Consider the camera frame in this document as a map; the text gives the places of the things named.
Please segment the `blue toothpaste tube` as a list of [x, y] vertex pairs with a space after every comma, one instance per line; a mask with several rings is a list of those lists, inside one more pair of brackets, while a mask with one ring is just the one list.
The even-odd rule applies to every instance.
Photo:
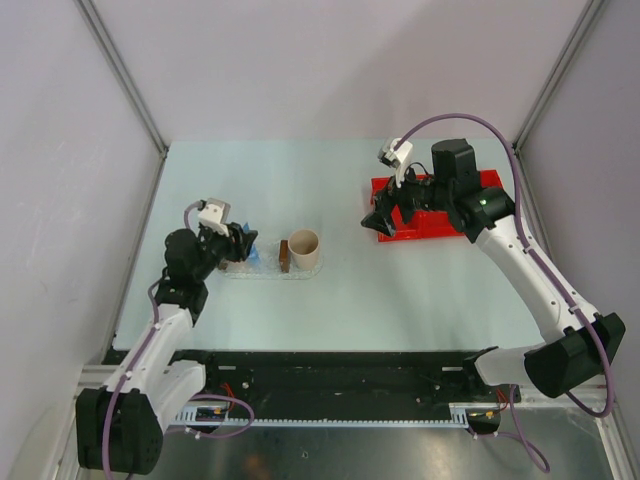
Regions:
[[[245, 233], [248, 233], [250, 230], [249, 227], [249, 223], [245, 222], [243, 225], [243, 231]], [[253, 267], [253, 268], [258, 268], [259, 265], [261, 264], [261, 258], [260, 258], [260, 254], [259, 251], [257, 249], [257, 246], [255, 243], [252, 244], [251, 249], [250, 249], [250, 253], [247, 259], [247, 262]]]

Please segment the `clear acrylic toothbrush stand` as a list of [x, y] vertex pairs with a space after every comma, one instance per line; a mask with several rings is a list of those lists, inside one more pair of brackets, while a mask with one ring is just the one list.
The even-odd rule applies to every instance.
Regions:
[[261, 264], [258, 268], [253, 268], [247, 261], [226, 262], [218, 268], [218, 272], [230, 277], [278, 277], [290, 273], [290, 269], [285, 270], [281, 265], [281, 241], [280, 240], [260, 240], [255, 241], [260, 254]]

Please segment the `red plastic organizer bin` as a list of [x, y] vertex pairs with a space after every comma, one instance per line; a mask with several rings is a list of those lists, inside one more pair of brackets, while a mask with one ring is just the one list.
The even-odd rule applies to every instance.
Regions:
[[[480, 170], [480, 180], [483, 187], [503, 187], [500, 175], [495, 169]], [[375, 195], [384, 190], [388, 183], [388, 177], [374, 177], [371, 178], [370, 183], [371, 204], [373, 205]], [[391, 219], [396, 227], [395, 235], [389, 237], [377, 233], [378, 243], [463, 236], [450, 224], [446, 212], [418, 211], [413, 215], [411, 221], [406, 223], [402, 219], [398, 206], [395, 206], [391, 212]]]

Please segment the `beige cup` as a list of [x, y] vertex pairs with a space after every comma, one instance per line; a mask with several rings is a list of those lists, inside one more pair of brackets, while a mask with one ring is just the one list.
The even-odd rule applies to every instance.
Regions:
[[288, 239], [288, 248], [295, 265], [304, 271], [313, 270], [319, 260], [320, 240], [315, 231], [300, 229]]

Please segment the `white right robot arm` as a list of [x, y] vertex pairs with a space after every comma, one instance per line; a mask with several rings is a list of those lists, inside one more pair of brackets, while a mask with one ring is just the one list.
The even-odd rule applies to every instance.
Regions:
[[509, 280], [543, 339], [539, 345], [491, 347], [473, 356], [471, 370], [461, 376], [463, 393], [484, 401], [497, 385], [530, 384], [557, 398], [602, 374], [602, 362], [615, 357], [626, 332], [621, 318], [598, 312], [551, 264], [517, 218], [511, 197], [484, 182], [466, 140], [435, 143], [431, 174], [415, 173], [412, 154], [412, 144], [399, 138], [381, 147], [379, 160], [394, 173], [373, 195], [373, 210], [362, 226], [393, 237], [396, 218], [410, 224], [420, 211], [445, 213], [452, 227]]

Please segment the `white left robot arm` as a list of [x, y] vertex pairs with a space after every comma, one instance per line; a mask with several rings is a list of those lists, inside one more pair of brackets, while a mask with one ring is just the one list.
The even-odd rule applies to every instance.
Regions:
[[246, 261], [257, 236], [232, 222], [166, 237], [165, 267], [147, 291], [150, 321], [111, 376], [76, 399], [81, 467], [107, 477], [149, 474], [178, 413], [194, 396], [207, 400], [219, 392], [216, 370], [172, 357], [204, 309], [208, 276], [222, 263]]

